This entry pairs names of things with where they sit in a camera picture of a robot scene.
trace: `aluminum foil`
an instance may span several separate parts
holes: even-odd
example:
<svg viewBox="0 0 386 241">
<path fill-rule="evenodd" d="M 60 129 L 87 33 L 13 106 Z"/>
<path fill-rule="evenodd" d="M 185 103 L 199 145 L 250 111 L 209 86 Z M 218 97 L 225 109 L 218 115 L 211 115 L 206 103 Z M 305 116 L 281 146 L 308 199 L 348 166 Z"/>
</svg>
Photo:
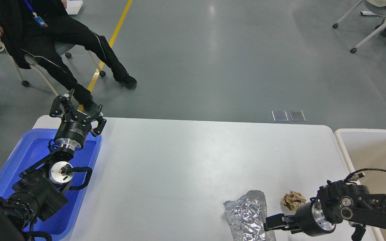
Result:
<svg viewBox="0 0 386 241">
<path fill-rule="evenodd" d="M 265 232 L 266 197 L 252 190 L 236 201 L 224 202 L 234 241 L 276 241 L 274 231 Z"/>
</svg>

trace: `brown crumpled paper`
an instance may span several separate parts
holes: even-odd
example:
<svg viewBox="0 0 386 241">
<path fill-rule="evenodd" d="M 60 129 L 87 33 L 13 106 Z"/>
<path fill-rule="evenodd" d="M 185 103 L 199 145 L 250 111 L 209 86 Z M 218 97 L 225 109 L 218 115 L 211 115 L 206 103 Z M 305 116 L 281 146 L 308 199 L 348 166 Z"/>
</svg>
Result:
<svg viewBox="0 0 386 241">
<path fill-rule="evenodd" d="M 298 207 L 306 203 L 306 198 L 299 192 L 291 191 L 281 199 L 282 205 L 290 211 L 296 211 Z"/>
</svg>

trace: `blue plastic tray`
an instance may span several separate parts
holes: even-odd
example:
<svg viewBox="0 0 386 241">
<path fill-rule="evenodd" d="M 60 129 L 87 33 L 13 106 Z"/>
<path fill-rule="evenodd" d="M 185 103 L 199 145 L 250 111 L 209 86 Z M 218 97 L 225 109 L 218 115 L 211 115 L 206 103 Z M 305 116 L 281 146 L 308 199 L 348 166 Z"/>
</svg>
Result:
<svg viewBox="0 0 386 241">
<path fill-rule="evenodd" d="M 1 197 L 8 198 L 13 194 L 14 191 L 11 187 L 20 180 L 19 174 L 49 154 L 47 145 L 49 140 L 54 139 L 56 131 L 54 129 L 33 129 L 23 134 L 0 171 Z M 74 167 L 89 166 L 93 169 L 100 148 L 101 136 L 93 137 L 89 134 L 84 148 L 76 151 L 74 158 L 69 163 Z M 76 173 L 72 179 L 73 186 L 81 185 L 84 177 L 85 174 Z M 38 220 L 34 225 L 34 230 L 51 234 L 53 241 L 59 241 L 65 237 L 77 219 L 86 189 L 68 191 L 65 194 L 68 203 L 44 223 Z"/>
</svg>

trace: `white box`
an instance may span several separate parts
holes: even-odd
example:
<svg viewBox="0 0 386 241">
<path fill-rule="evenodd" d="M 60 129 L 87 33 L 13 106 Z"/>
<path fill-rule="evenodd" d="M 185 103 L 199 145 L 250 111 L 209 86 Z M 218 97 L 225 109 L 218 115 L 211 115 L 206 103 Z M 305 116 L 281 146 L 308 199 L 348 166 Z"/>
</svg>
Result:
<svg viewBox="0 0 386 241">
<path fill-rule="evenodd" d="M 349 172 L 361 168 L 386 169 L 386 130 L 376 129 L 338 129 L 335 131 L 337 143 Z M 366 171 L 360 182 L 368 186 L 370 193 L 386 193 L 386 173 Z M 380 229 L 386 241 L 386 230 Z M 382 236 L 374 229 L 377 240 Z"/>
</svg>

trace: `gray floor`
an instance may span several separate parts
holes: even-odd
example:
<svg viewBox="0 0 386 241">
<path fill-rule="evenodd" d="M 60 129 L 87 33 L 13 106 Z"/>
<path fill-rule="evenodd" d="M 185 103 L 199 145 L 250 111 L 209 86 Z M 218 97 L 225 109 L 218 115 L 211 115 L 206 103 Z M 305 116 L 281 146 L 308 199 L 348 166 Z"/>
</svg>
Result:
<svg viewBox="0 0 386 241">
<path fill-rule="evenodd" d="M 127 0 L 84 2 L 75 18 L 109 39 Z M 106 68 L 92 94 L 111 117 L 273 123 L 272 110 L 303 110 L 300 124 L 386 129 L 386 38 L 349 52 L 380 20 L 360 6 L 331 27 L 355 2 L 133 0 L 113 49 L 138 88 Z M 87 86 L 92 60 L 83 47 L 71 53 L 65 62 Z M 55 97 L 38 73 L 22 73 L 31 87 L 0 53 L 0 169 Z"/>
</svg>

